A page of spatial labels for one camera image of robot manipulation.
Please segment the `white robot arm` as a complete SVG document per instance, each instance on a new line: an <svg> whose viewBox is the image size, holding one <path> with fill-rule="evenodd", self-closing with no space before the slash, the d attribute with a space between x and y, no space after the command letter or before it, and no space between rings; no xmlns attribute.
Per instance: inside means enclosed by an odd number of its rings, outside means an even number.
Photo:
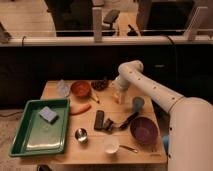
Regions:
<svg viewBox="0 0 213 171"><path fill-rule="evenodd" d="M113 84L119 93L135 85L170 115L168 171L213 171L213 105L159 84L143 69L139 60L122 63Z"/></svg>

